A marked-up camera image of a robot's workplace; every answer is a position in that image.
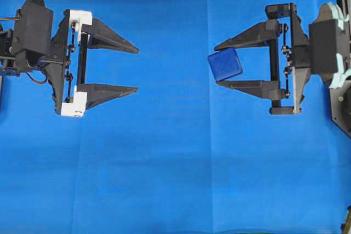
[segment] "blue fabric surface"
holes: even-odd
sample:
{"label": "blue fabric surface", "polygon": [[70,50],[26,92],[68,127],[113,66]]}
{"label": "blue fabric surface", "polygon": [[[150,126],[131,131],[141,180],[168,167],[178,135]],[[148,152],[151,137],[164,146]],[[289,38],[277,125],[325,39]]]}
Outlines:
{"label": "blue fabric surface", "polygon": [[[3,0],[1,16],[24,1]],[[335,0],[45,1],[53,32],[66,8],[90,10],[135,44],[90,50],[87,82],[139,91],[74,119],[54,114],[49,85],[6,78],[0,233],[340,233],[350,139],[320,78],[300,116],[270,116],[268,101],[217,86],[206,59],[267,4],[295,2],[308,32]],[[269,78],[267,49],[237,52],[241,79]]]}

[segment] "blue plastic cube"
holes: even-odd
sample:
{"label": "blue plastic cube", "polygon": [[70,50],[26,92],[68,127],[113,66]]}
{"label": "blue plastic cube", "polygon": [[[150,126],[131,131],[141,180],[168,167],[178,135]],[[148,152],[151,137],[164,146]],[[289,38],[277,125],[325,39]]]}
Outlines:
{"label": "blue plastic cube", "polygon": [[208,62],[216,81],[242,74],[241,63],[234,48],[224,49],[208,56]]}

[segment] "wire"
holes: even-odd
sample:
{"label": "wire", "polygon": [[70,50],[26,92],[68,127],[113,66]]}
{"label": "wire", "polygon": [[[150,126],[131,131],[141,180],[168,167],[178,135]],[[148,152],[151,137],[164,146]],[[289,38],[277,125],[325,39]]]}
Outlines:
{"label": "wire", "polygon": [[19,18],[0,18],[0,21],[9,21],[9,20],[20,20]]}
{"label": "wire", "polygon": [[48,80],[48,75],[46,74],[44,69],[41,69],[41,72],[45,75],[45,80],[43,80],[43,81],[38,81],[38,80],[34,79],[28,72],[26,72],[26,74],[28,75],[29,79],[31,79],[33,81],[33,83],[38,84],[38,85],[44,85],[46,83],[46,81]]}

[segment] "white bracket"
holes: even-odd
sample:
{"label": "white bracket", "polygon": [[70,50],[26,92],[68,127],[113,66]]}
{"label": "white bracket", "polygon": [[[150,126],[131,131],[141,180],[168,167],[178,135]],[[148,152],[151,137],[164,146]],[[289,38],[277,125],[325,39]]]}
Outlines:
{"label": "white bracket", "polygon": [[82,25],[92,25],[93,14],[84,10],[70,10],[69,26],[71,26],[73,22],[76,23],[75,31],[78,32],[77,43],[81,44]]}
{"label": "white bracket", "polygon": [[344,61],[341,54],[336,54],[338,72],[334,73],[333,80],[329,89],[337,89],[343,87],[346,79],[351,76],[351,69],[345,71]]}
{"label": "white bracket", "polygon": [[73,95],[73,102],[63,102],[61,108],[61,115],[71,117],[82,117],[86,111],[88,93],[77,92],[77,86]]}

